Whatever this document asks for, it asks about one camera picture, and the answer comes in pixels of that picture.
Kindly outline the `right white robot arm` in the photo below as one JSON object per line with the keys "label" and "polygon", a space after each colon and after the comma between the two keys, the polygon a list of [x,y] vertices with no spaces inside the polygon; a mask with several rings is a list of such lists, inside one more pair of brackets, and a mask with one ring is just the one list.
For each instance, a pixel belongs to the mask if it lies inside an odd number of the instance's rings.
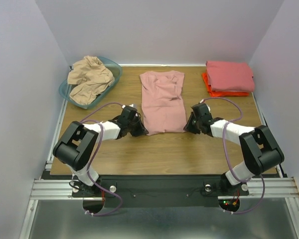
{"label": "right white robot arm", "polygon": [[[192,112],[184,130],[193,134],[205,134],[220,138],[229,170],[221,175],[220,187],[226,192],[238,184],[246,183],[254,176],[260,176],[265,171],[281,164],[285,160],[269,127],[242,126],[223,118],[214,118],[209,106],[198,103],[191,107]],[[241,147],[243,162],[231,166],[226,141]]]}

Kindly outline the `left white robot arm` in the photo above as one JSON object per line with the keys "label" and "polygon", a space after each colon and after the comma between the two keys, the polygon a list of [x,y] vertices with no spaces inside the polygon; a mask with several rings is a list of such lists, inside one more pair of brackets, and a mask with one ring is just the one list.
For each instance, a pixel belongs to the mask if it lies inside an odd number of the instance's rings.
{"label": "left white robot arm", "polygon": [[141,114],[133,106],[123,106],[120,115],[108,121],[88,124],[89,120],[73,121],[53,148],[53,156],[67,165],[72,174],[86,186],[92,187],[99,174],[91,166],[91,156],[97,144],[105,140],[117,140],[128,133],[133,137],[148,134]]}

